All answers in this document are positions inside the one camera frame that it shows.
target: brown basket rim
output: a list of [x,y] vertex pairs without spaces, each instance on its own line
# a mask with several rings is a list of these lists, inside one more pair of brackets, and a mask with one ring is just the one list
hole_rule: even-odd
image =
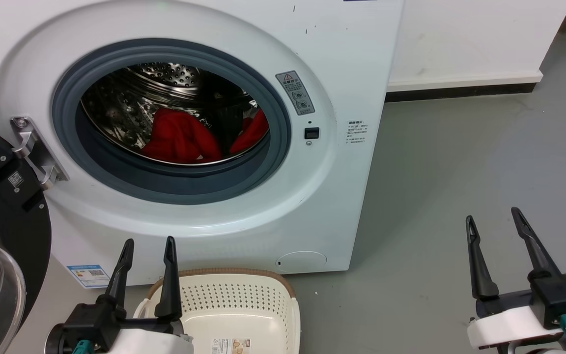
[[[209,275],[209,274],[244,274],[244,275],[258,275],[258,276],[267,276],[274,280],[279,281],[279,283],[283,284],[289,296],[291,298],[296,297],[296,293],[294,293],[294,289],[289,282],[279,274],[274,273],[273,271],[267,270],[259,270],[259,269],[248,269],[245,267],[208,267],[204,269],[192,269],[192,270],[183,270],[179,272],[179,276],[195,276],[195,275]],[[163,278],[160,278],[158,282],[153,284],[148,291],[148,295],[146,298],[150,300],[154,293],[163,285]]]

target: concrete floor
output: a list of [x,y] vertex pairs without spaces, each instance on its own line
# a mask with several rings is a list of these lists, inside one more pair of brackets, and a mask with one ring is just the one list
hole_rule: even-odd
[[[386,105],[349,271],[289,276],[302,354],[474,353],[464,219],[472,214],[500,291],[531,269],[518,206],[566,272],[566,38],[532,94]],[[129,288],[132,314],[148,287]],[[10,354],[41,353],[50,328],[99,291],[52,259]]]

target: basket label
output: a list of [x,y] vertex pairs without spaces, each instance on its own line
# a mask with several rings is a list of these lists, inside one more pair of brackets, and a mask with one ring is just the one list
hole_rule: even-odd
[[212,340],[211,354],[250,354],[250,340],[238,338]]

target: beige basket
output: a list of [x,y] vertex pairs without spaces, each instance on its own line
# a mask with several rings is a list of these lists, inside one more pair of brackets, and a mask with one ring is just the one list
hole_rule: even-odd
[[[153,317],[163,280],[135,318]],[[180,272],[182,324],[195,354],[298,354],[301,314],[290,284],[270,271],[240,268]]]

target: washing machine door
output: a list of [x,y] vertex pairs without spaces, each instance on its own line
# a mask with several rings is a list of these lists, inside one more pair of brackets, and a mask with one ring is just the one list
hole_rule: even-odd
[[49,212],[34,170],[0,137],[0,353],[36,301],[51,239]]

